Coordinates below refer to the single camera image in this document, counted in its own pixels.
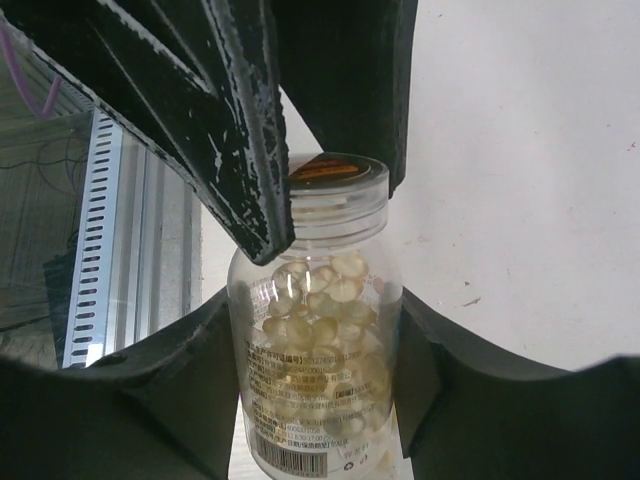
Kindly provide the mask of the clear bottle yellow pills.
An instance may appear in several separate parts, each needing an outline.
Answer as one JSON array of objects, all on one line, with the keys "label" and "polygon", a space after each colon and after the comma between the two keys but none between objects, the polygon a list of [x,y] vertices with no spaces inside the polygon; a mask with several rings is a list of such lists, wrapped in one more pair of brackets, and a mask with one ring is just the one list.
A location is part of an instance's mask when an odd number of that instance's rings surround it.
[{"label": "clear bottle yellow pills", "polygon": [[361,479],[391,437],[402,282],[382,237],[242,253],[227,294],[248,447],[273,479]]}]

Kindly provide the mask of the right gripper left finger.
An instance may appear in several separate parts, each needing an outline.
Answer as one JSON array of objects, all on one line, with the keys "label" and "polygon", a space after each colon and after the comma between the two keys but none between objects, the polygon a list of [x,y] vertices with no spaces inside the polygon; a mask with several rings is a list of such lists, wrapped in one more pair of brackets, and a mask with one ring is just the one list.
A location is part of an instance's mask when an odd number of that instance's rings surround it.
[{"label": "right gripper left finger", "polygon": [[224,479],[239,386],[228,298],[89,367],[1,362],[5,479]]}]

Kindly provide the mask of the clear bottle cap orange label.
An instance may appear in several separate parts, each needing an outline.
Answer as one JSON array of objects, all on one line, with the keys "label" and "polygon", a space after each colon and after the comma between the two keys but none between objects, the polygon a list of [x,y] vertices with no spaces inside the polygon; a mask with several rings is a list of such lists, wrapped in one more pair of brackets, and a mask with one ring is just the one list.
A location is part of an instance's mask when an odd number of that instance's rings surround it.
[{"label": "clear bottle cap orange label", "polygon": [[378,160],[336,152],[290,158],[293,250],[340,249],[368,240],[388,221],[389,171]]}]

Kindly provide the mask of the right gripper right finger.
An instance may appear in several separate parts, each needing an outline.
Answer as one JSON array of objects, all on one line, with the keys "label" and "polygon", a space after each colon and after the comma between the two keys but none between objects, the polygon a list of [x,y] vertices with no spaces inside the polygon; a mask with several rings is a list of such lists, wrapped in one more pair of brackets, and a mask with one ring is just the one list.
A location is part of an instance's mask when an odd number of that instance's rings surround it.
[{"label": "right gripper right finger", "polygon": [[570,372],[402,297],[394,396],[418,479],[635,479],[639,361]]}]

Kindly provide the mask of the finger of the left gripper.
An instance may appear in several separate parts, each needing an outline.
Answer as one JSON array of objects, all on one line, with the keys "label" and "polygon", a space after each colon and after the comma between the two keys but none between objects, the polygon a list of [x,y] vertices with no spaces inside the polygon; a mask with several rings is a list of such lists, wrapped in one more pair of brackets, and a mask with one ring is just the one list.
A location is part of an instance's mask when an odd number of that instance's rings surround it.
[{"label": "finger of the left gripper", "polygon": [[249,260],[293,240],[265,1],[5,1],[1,17],[187,184]]},{"label": "finger of the left gripper", "polygon": [[273,1],[281,86],[326,152],[407,162],[415,1]]}]

